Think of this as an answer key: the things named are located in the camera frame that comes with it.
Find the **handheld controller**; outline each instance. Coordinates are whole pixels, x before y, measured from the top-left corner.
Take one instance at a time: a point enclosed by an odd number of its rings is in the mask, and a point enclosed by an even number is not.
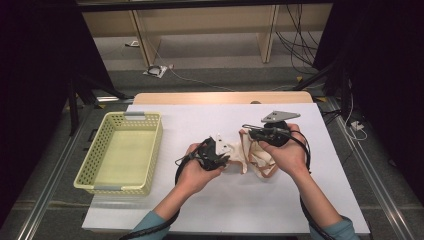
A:
[[[193,152],[187,155],[190,159],[196,159],[206,171],[215,170],[221,166],[225,167],[230,156],[216,154],[216,142],[213,138],[207,138],[199,144]]]
[[[265,141],[276,147],[286,144],[291,136],[290,129],[285,121],[266,123],[263,128],[250,128],[249,135],[253,140]]]

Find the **yellow plastic basket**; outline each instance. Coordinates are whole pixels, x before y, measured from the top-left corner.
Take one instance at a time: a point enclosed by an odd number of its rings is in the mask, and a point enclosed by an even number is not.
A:
[[[106,114],[74,187],[93,194],[148,195],[162,132],[157,112]]]

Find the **white table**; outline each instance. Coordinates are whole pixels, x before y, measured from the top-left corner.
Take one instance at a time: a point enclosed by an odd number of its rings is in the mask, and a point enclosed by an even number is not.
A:
[[[318,107],[299,104],[208,104],[131,105],[128,111],[158,111],[162,114],[163,138],[147,197],[99,196],[93,198],[83,228],[94,231],[129,230],[153,209],[174,184],[174,161],[189,144],[220,133],[227,142],[239,140],[243,124],[262,126],[260,119],[273,110],[300,113],[288,120],[299,124],[308,138],[312,176],[340,214],[354,222],[358,234],[369,229],[335,152]],[[270,179],[258,178],[251,169],[244,175],[229,167],[182,207],[171,232],[193,234],[308,233],[293,181],[278,171]]]

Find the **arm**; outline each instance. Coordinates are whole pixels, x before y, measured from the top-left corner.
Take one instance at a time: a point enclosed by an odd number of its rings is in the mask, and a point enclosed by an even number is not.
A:
[[[299,127],[295,124],[288,125],[292,136],[305,143],[305,139],[296,132],[300,131]],[[306,208],[318,226],[327,228],[343,221],[309,174],[305,164],[305,152],[298,143],[290,140],[281,147],[275,147],[261,141],[259,145],[273,157],[277,166],[293,179]]]
[[[190,145],[186,154],[193,151],[197,144]],[[219,176],[224,168],[205,171],[197,161],[189,161],[184,167],[178,182],[168,195],[149,212],[132,232],[157,226],[169,220],[193,194],[201,191],[206,184]],[[136,239],[162,239],[169,228]]]

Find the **black backdrop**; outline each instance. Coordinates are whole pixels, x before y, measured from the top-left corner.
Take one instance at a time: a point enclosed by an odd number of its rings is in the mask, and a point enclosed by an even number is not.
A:
[[[0,1],[0,225],[51,140],[70,79],[113,87],[81,13],[40,6]]]
[[[364,18],[363,4],[378,6]],[[347,46],[344,68],[362,113],[424,204],[424,2],[413,0],[339,1],[334,4],[317,52],[319,69],[332,63],[352,37],[357,19],[363,22]],[[334,92],[341,78],[332,79]]]

